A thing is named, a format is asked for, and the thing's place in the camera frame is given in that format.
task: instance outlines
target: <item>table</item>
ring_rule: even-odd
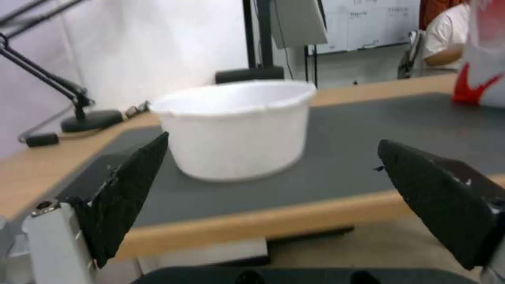
[[[454,75],[321,90],[312,105],[340,105],[428,92],[451,93]],[[156,126],[154,115],[140,115],[87,138],[27,149],[0,162],[0,215],[13,220],[39,201],[61,179],[128,129]],[[505,185],[505,175],[492,178]],[[280,238],[336,227],[398,218],[410,210],[394,190],[295,206],[201,218],[135,228],[126,236],[118,257],[129,258],[258,237]]]

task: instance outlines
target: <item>gray table mat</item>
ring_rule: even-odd
[[[505,111],[451,103],[446,94],[370,101],[314,108],[305,154],[299,163],[276,175],[234,183],[190,178],[167,152],[145,205],[134,226],[192,220],[224,214],[338,199],[393,189],[379,166],[380,139],[405,144],[466,161],[485,174],[505,173]],[[101,160],[113,163],[161,133],[159,127],[125,132],[86,165],[59,184],[54,192],[95,188],[107,171]],[[86,167],[101,172],[78,178]]]

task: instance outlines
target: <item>desk lamp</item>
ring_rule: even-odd
[[[104,110],[95,112],[84,112],[84,108],[92,106],[94,101],[87,96],[87,90],[75,83],[72,83],[64,78],[56,76],[44,70],[42,67],[38,66],[21,53],[14,50],[9,45],[9,40],[20,35],[21,33],[29,30],[30,28],[36,26],[37,24],[46,21],[53,16],[65,11],[68,8],[82,2],[83,0],[73,0],[69,3],[60,5],[54,8],[52,11],[47,12],[44,15],[39,15],[36,17],[19,19],[18,16],[32,10],[33,8],[40,6],[42,3],[48,0],[37,0],[29,3],[0,19],[0,28],[2,27],[17,27],[19,28],[9,32],[0,32],[0,55],[4,56],[14,64],[23,68],[33,76],[37,77],[42,82],[51,86],[64,96],[66,96],[72,104],[74,105],[75,117],[69,117],[62,121],[61,128],[63,132],[81,132],[93,129],[103,129],[109,127],[113,124],[123,121],[123,116],[121,112],[117,110]],[[56,134],[52,133],[45,136],[40,141],[41,143],[47,143],[47,139],[53,140],[56,138]]]

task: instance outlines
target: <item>white bowl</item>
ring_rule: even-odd
[[[211,181],[265,176],[302,155],[313,84],[250,81],[187,89],[151,104],[177,166]]]

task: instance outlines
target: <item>white shirt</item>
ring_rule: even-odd
[[[468,4],[454,6],[438,15],[426,29],[423,59],[447,49],[450,45],[466,43],[469,20]],[[460,69],[462,65],[463,59],[459,59],[438,68]]]

